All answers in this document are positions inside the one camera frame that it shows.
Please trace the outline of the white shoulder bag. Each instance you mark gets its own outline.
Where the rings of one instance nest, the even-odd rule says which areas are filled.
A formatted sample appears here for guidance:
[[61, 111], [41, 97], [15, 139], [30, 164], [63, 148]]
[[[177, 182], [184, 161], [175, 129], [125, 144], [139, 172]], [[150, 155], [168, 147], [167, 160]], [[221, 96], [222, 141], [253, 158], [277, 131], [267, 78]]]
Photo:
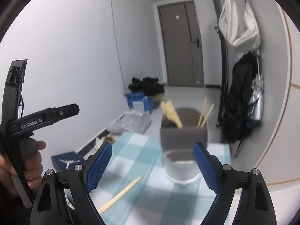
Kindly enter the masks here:
[[226, 42], [235, 52], [249, 52], [259, 49], [260, 32], [253, 10], [244, 0], [243, 15], [236, 0], [225, 0], [218, 26]]

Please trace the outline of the person's left hand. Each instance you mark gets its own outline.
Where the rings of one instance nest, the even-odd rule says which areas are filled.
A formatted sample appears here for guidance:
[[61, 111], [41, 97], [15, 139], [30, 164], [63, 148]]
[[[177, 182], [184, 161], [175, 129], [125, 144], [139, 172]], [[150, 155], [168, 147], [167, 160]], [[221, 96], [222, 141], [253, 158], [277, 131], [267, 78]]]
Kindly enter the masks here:
[[[40, 150], [46, 148], [44, 141], [36, 142], [36, 151], [25, 162], [24, 177], [27, 180], [27, 184], [31, 189], [38, 188], [42, 181], [42, 156]], [[13, 198], [19, 196], [17, 189], [12, 181], [11, 175], [16, 176], [17, 173], [13, 168], [9, 158], [6, 154], [1, 154], [1, 184], [7, 190], [8, 194]]]

